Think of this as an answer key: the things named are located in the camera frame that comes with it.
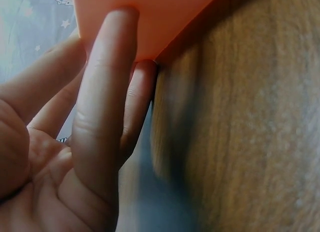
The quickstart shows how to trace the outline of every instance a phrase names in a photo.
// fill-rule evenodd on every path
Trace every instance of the brown wood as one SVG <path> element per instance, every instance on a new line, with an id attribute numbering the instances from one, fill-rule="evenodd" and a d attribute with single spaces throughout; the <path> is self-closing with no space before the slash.
<path id="1" fill-rule="evenodd" d="M 320 231 L 320 0 L 216 0 L 180 38 L 159 58 L 157 174 L 204 231 Z"/>

